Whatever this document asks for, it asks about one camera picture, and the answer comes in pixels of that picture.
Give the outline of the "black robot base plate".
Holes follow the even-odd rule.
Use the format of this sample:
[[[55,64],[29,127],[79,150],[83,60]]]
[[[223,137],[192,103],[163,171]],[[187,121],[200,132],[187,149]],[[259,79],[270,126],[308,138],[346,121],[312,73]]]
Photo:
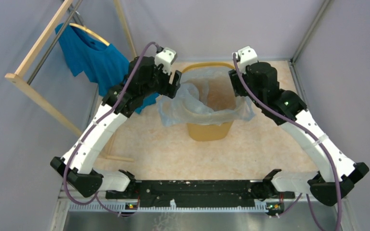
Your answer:
[[[123,192],[110,190],[106,199],[133,199],[140,207],[179,208],[253,207],[257,200],[295,198],[261,180],[136,180]]]

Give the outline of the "yellow mesh trash bin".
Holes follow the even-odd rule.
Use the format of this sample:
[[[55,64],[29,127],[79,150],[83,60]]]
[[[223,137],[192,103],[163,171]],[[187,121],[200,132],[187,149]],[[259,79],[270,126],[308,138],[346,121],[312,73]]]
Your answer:
[[[214,67],[214,66],[220,66],[220,67],[227,67],[230,69],[233,69],[234,67],[230,65],[229,63],[224,62],[203,62],[203,63],[196,63],[191,64],[187,67],[185,67],[182,70],[182,73],[186,73],[192,70],[201,69],[205,67]],[[234,121],[231,122],[225,122],[220,125],[199,125],[199,124],[193,124],[193,123],[187,123],[187,131],[188,135],[191,139],[195,141],[217,141],[225,138]]]

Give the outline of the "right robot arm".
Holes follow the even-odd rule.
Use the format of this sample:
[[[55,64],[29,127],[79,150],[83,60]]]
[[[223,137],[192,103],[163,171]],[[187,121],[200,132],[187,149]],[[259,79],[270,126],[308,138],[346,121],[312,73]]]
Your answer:
[[[297,93],[280,87],[278,72],[269,63],[248,65],[240,76],[232,69],[228,75],[235,95],[249,97],[267,118],[295,139],[317,167],[315,172],[272,170],[263,180],[267,197],[297,192],[334,206],[368,173],[364,162],[354,162],[332,142]]]

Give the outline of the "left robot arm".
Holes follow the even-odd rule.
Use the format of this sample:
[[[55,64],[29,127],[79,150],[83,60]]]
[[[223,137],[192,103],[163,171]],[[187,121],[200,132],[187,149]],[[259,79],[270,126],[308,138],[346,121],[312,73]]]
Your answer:
[[[109,89],[94,119],[72,148],[51,160],[51,167],[63,177],[64,185],[72,186],[85,198],[99,190],[117,191],[124,199],[133,197],[131,173],[99,173],[93,165],[115,131],[143,105],[146,97],[154,93],[169,98],[176,95],[182,74],[172,72],[174,61],[175,58],[157,55],[136,57],[129,63],[129,74]]]

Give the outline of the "light blue trash bag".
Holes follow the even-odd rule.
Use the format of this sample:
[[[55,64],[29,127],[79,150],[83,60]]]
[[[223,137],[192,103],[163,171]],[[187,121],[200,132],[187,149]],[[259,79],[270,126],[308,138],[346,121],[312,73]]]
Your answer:
[[[207,66],[183,71],[176,96],[172,99],[163,96],[157,102],[163,126],[252,120],[255,116],[252,101],[235,95],[230,70],[227,66]]]

